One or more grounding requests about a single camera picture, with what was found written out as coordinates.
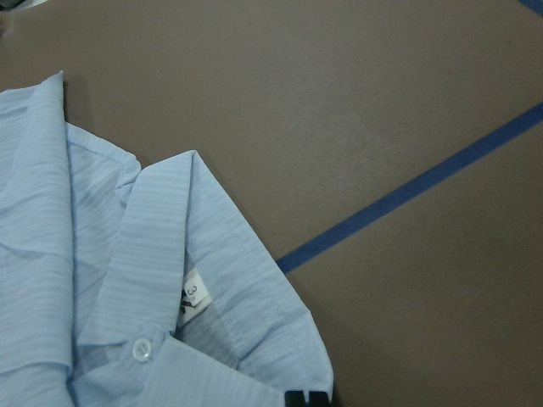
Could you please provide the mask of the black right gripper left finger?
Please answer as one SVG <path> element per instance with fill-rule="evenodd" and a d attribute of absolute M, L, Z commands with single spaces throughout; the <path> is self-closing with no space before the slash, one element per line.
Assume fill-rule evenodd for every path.
<path fill-rule="evenodd" d="M 306 407 L 305 394 L 302 390 L 289 390 L 284 394 L 285 407 Z"/>

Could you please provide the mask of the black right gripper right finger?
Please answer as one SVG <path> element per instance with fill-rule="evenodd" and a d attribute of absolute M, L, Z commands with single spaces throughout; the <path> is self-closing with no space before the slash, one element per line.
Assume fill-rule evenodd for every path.
<path fill-rule="evenodd" d="M 322 391 L 310 391 L 309 407 L 329 407 L 328 394 Z"/>

